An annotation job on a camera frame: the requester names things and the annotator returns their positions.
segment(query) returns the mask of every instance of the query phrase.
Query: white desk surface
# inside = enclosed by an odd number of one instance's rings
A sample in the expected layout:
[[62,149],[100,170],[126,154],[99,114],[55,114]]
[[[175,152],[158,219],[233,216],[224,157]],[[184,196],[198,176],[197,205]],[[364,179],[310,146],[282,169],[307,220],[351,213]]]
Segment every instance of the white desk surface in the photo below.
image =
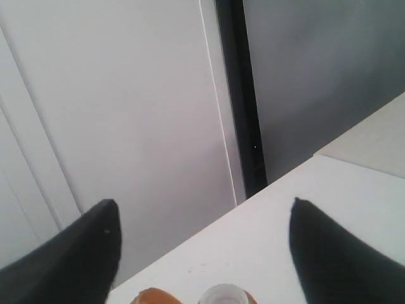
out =
[[118,286],[107,303],[129,304],[140,290],[157,287],[197,304],[224,282],[245,288],[259,304],[305,303],[288,241],[296,196],[405,264],[405,180],[314,156]]
[[317,154],[405,178],[405,94]]

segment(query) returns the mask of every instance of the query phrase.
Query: orange object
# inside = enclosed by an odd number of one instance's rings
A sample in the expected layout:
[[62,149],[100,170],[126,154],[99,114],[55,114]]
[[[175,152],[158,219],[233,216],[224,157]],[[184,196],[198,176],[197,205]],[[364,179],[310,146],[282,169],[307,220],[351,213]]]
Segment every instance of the orange object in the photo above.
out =
[[182,304],[174,296],[158,288],[141,291],[131,304]]

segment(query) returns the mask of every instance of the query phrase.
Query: black door frame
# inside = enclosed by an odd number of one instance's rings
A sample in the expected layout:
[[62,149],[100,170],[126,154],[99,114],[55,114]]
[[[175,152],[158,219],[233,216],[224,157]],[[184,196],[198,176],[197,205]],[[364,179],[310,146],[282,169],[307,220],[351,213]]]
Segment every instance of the black door frame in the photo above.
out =
[[215,0],[246,197],[267,186],[242,0]]

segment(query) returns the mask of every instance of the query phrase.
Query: clear plastic bottle cap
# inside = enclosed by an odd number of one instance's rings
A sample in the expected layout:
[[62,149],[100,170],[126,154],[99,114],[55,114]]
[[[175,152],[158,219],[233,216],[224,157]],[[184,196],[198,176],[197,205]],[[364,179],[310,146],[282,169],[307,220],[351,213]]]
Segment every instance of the clear plastic bottle cap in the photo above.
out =
[[249,304],[246,292],[233,284],[220,284],[209,288],[199,304]]

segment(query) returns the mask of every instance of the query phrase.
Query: gray wall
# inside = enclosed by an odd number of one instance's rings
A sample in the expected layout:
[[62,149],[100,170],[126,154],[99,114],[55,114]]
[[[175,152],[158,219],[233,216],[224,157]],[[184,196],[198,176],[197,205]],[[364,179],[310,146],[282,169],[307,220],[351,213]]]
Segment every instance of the gray wall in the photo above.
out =
[[405,2],[245,0],[268,181],[405,88]]
[[118,283],[235,207],[198,0],[0,0],[0,21],[81,209],[120,206]]

